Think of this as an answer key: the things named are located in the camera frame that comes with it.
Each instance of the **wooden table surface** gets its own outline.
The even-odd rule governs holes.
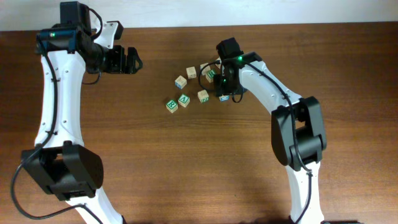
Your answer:
[[[41,222],[14,208],[10,179],[32,149],[42,110],[36,32],[0,32],[0,223],[83,223],[76,211]],[[398,221],[398,23],[126,29],[144,69],[104,74],[81,89],[85,146],[101,156],[103,187],[128,223],[271,223],[287,218],[287,174],[271,148],[271,117],[251,94],[240,104],[200,104],[185,68],[216,57],[234,36],[303,97],[321,103],[328,147],[320,169],[327,220]],[[85,81],[94,80],[85,75]],[[174,114],[169,99],[185,93]],[[23,170],[17,195],[30,213],[66,203],[46,195]]]

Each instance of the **white background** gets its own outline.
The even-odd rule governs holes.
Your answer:
[[[59,22],[60,0],[0,0],[0,30]],[[124,27],[398,21],[398,0],[80,0]]]

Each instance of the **pile of blocks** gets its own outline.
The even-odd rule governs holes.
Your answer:
[[[208,63],[204,63],[200,65],[200,70],[208,65]],[[203,69],[201,75],[205,75],[206,79],[208,80],[209,83],[213,83],[213,78],[216,75],[216,71],[211,69],[210,66],[207,66],[206,68]],[[195,67],[190,67],[187,68],[187,77],[188,79],[196,78],[197,77],[197,71]],[[174,81],[175,86],[182,90],[186,85],[187,85],[187,79],[182,77],[181,75]],[[200,103],[204,103],[209,101],[209,94],[207,93],[206,90],[202,90],[198,92],[198,98],[200,100]],[[219,97],[221,102],[228,101],[229,96],[220,96]],[[190,102],[189,96],[182,94],[180,98],[177,100],[178,103],[175,100],[170,100],[169,102],[166,103],[166,108],[171,112],[174,113],[178,109],[178,105],[183,106],[186,108]]]

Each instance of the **tabletop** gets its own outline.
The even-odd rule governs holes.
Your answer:
[[[21,151],[32,149],[42,111],[43,77],[35,35],[0,32],[0,223],[83,223],[76,211],[41,222],[11,202]],[[125,29],[144,68],[103,74],[81,88],[85,147],[101,156],[103,187],[129,224],[273,223],[290,213],[285,168],[271,147],[271,116],[247,92],[242,102],[201,104],[197,80],[179,90],[186,68],[217,58],[235,37],[268,69],[322,107],[328,146],[319,175],[326,220],[397,223],[398,23]],[[95,80],[86,74],[84,81]],[[190,104],[170,113],[182,93]],[[16,192],[30,213],[66,207],[23,170]]]

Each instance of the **cube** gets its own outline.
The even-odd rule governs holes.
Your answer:
[[[166,108],[171,113],[174,113],[178,109],[178,104],[174,100],[170,100],[168,103],[166,103]]]
[[[175,80],[175,86],[177,86],[180,90],[187,85],[187,80],[181,75]]]
[[[196,71],[195,67],[187,68],[187,75],[188,75],[188,79],[196,78],[197,71]]]
[[[218,69],[220,69],[220,67],[221,67],[221,58],[220,57],[218,57],[218,59],[217,60],[220,60],[220,64],[218,65],[218,64],[216,64],[216,66],[217,66],[217,68]]]
[[[209,81],[210,83],[212,83],[213,82],[213,77],[216,75],[217,73],[212,69],[212,70],[210,70],[210,71],[208,71],[207,73],[206,73],[206,79],[207,79],[207,81]]]
[[[198,98],[200,100],[200,103],[204,103],[206,101],[209,101],[209,94],[207,94],[206,90],[199,91]]]
[[[204,66],[206,66],[206,65],[208,65],[208,63],[204,63],[204,64],[201,64],[200,65],[200,70],[204,67]],[[206,75],[206,73],[208,72],[208,71],[210,71],[211,69],[210,69],[210,66],[207,66],[205,69],[203,69],[203,71],[201,72],[201,75]]]
[[[220,99],[221,102],[228,101],[229,100],[229,96],[220,96],[219,99]]]
[[[187,107],[189,104],[190,100],[189,100],[189,96],[182,94],[180,96],[180,98],[178,99],[178,103],[183,106],[183,107]]]

